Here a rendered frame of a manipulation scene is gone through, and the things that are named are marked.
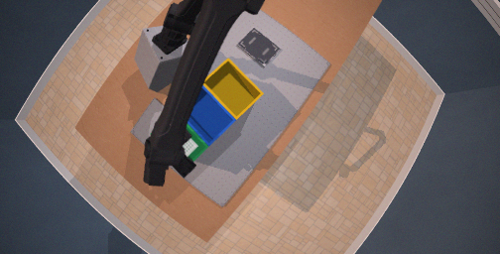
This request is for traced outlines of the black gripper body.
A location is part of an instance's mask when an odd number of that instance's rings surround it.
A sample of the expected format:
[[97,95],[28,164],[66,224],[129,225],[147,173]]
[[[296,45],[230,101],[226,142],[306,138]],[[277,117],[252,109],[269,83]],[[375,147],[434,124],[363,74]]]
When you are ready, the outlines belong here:
[[191,134],[189,133],[189,131],[186,129],[186,133],[185,133],[185,142],[184,144],[191,138]]

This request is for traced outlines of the white well plate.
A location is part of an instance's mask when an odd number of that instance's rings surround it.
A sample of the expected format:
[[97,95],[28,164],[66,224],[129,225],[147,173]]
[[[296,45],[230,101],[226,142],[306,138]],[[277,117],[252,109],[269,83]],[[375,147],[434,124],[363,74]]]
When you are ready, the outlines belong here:
[[186,155],[187,157],[198,147],[198,145],[196,144],[196,142],[190,138],[184,145],[183,147],[185,148],[186,150]]

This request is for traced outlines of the blue bin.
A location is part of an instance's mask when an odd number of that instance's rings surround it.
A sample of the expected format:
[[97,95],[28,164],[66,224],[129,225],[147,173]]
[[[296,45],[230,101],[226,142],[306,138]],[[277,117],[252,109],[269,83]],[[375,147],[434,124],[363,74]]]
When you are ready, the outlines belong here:
[[[202,88],[205,91],[201,89],[187,124],[210,146],[236,119],[204,86]],[[213,140],[211,141],[208,136]]]

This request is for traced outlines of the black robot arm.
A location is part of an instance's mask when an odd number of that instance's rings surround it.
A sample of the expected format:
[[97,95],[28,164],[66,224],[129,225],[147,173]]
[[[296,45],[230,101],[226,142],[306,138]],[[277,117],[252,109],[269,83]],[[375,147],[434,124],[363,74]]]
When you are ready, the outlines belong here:
[[[171,4],[162,32],[154,36],[152,42],[166,55],[186,42],[187,45],[162,113],[145,142],[144,183],[162,187],[169,166],[173,166],[183,178],[196,167],[183,148],[194,105],[235,21],[244,11],[257,15],[264,2],[183,0]],[[189,39],[187,35],[190,35]]]

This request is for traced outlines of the green bin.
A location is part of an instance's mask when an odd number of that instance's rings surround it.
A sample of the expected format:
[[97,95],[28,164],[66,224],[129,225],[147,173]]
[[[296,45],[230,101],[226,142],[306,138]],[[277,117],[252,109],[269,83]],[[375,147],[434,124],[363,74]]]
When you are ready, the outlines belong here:
[[190,159],[195,161],[209,146],[194,132],[194,130],[189,125],[187,125],[187,129],[192,134],[191,138],[198,145],[198,147],[188,156]]

